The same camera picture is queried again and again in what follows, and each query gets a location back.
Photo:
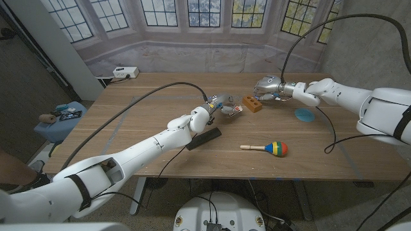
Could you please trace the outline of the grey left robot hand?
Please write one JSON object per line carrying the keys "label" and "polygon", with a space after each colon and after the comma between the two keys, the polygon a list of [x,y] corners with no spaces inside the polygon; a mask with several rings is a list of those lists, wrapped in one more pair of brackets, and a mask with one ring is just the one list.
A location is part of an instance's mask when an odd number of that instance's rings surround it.
{"label": "grey left robot hand", "polygon": [[206,109],[209,115],[217,110],[231,117],[243,111],[241,105],[237,105],[234,98],[228,93],[211,96],[207,101]]}

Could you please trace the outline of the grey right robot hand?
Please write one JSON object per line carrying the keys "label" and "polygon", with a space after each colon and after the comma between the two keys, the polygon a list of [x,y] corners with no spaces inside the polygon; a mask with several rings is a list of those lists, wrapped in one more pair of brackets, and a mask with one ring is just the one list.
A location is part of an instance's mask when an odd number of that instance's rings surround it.
{"label": "grey right robot hand", "polygon": [[259,101],[288,101],[292,98],[295,86],[295,82],[282,83],[280,77],[265,76],[257,82],[252,95]]}

